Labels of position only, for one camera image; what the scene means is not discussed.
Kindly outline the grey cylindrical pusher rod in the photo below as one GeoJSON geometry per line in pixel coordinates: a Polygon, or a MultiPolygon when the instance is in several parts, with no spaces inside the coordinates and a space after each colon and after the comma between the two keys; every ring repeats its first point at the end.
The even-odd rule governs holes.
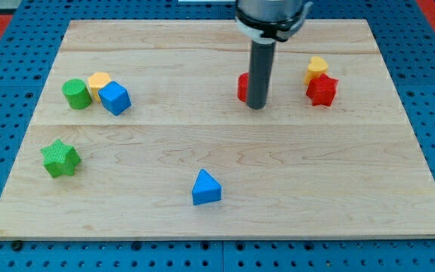
{"type": "Polygon", "coordinates": [[[262,109],[267,103],[275,47],[275,42],[251,43],[246,104],[254,110],[262,109]]]}

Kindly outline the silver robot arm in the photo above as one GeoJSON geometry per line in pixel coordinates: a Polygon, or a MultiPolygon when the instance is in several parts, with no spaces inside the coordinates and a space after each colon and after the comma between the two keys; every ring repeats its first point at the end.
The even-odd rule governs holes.
{"type": "Polygon", "coordinates": [[[249,108],[265,107],[276,43],[287,42],[301,29],[312,6],[304,0],[236,0],[236,23],[251,39],[245,99],[249,108]]]}

